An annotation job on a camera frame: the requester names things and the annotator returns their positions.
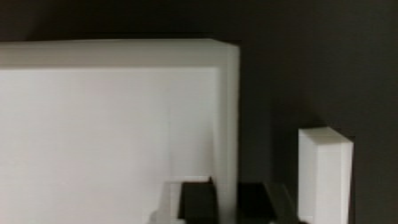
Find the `gripper left finger with black tip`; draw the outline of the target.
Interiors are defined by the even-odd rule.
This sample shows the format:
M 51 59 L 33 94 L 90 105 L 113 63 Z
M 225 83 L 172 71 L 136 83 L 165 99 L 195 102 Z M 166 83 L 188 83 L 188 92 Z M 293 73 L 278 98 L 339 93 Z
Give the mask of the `gripper left finger with black tip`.
M 218 224 L 216 189 L 209 177 L 163 183 L 154 224 Z

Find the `gripper right finger with black tip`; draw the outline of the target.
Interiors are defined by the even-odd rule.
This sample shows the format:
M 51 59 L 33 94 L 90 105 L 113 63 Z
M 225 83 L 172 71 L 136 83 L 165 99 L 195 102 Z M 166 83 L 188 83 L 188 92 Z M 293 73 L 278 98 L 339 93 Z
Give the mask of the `gripper right finger with black tip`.
M 237 185 L 237 223 L 298 224 L 293 201 L 282 184 L 257 182 Z

